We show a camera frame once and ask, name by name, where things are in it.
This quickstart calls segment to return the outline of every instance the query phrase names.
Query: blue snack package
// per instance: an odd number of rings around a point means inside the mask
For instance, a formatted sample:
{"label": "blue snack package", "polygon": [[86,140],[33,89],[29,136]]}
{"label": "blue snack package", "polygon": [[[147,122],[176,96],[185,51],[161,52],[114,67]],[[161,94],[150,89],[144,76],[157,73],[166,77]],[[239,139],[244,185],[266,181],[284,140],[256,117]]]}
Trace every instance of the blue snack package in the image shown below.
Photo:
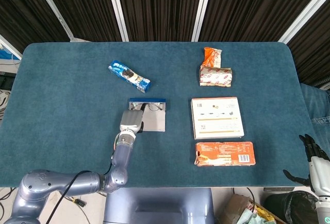
{"label": "blue snack package", "polygon": [[109,65],[108,69],[114,74],[116,74],[118,77],[136,86],[136,88],[143,93],[147,92],[149,87],[151,86],[150,80],[143,78],[142,76],[139,76],[129,67],[127,67],[126,65],[122,64],[117,60],[114,60]]}

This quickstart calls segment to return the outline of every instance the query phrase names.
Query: snack package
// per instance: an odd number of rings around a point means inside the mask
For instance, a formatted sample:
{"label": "snack package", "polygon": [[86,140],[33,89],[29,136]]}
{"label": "snack package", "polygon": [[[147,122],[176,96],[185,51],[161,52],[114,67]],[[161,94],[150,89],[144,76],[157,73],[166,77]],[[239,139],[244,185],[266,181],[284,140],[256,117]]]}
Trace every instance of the snack package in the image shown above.
{"label": "snack package", "polygon": [[200,86],[230,87],[233,71],[231,68],[213,68],[201,65]]}
{"label": "snack package", "polygon": [[202,66],[221,68],[221,50],[204,47],[204,62]]}
{"label": "snack package", "polygon": [[197,166],[252,166],[256,164],[251,142],[196,144]]}
{"label": "snack package", "polygon": [[151,86],[150,80],[143,78],[142,76],[139,76],[129,67],[127,67],[126,65],[122,64],[117,60],[114,60],[109,65],[108,69],[114,74],[116,74],[118,77],[136,86],[136,88],[143,93],[147,92],[149,87]]}

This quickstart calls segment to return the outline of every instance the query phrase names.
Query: white cardboard box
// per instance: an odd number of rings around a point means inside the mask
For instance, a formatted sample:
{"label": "white cardboard box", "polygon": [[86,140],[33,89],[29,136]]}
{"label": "white cardboard box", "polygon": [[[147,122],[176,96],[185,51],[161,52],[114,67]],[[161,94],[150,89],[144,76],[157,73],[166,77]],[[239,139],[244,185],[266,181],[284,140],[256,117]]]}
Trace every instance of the white cardboard box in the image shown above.
{"label": "white cardboard box", "polygon": [[195,139],[244,136],[237,97],[191,100]]}

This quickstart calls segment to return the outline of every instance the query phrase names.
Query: floor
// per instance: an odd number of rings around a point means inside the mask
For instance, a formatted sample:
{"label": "floor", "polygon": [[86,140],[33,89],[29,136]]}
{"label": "floor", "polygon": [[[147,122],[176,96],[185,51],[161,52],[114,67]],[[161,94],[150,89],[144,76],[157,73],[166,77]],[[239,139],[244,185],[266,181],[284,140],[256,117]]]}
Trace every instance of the floor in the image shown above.
{"label": "floor", "polygon": [[[222,211],[224,210],[227,202],[229,201],[231,195],[233,194],[233,188],[224,188],[224,187],[213,187],[213,208],[214,214],[216,217],[219,217]],[[279,192],[264,192],[262,187],[250,187],[251,191],[255,196],[255,201],[262,204],[264,200],[271,194],[276,194]],[[0,198],[7,194],[8,188],[0,188]],[[294,189],[311,192],[307,187],[296,187]],[[245,187],[236,187],[235,193],[251,197],[251,193]],[[15,198],[15,194],[12,194],[7,200],[1,201],[5,208],[5,214],[3,220],[0,221],[0,224],[3,224],[10,216],[12,202]],[[46,223],[50,213],[52,212],[55,204],[57,203],[60,194],[58,192],[52,193],[48,199],[48,202],[41,213],[40,221],[41,223]],[[99,194],[84,195],[79,197],[81,200],[85,201],[87,204],[83,208],[86,216],[89,219],[90,224],[102,224],[103,214],[104,214],[104,205],[105,197]],[[86,217],[83,212],[77,205],[67,200],[63,200],[57,209],[53,219],[51,221],[53,224],[57,223],[76,223],[76,224],[88,224]]]}

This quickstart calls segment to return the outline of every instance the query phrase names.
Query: black curtain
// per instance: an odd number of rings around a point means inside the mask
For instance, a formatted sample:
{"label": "black curtain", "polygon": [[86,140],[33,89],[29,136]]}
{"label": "black curtain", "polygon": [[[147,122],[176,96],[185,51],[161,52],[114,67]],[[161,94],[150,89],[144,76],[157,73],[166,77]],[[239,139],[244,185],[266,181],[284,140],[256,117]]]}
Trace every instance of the black curtain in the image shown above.
{"label": "black curtain", "polygon": [[288,43],[301,82],[312,84],[330,76],[330,0]]}
{"label": "black curtain", "polygon": [[130,41],[191,41],[199,0],[121,0]]}
{"label": "black curtain", "polygon": [[122,41],[111,0],[53,0],[74,37]]}
{"label": "black curtain", "polygon": [[0,0],[0,34],[21,53],[31,43],[69,41],[45,0]]}
{"label": "black curtain", "polygon": [[278,41],[310,0],[209,0],[200,41]]}

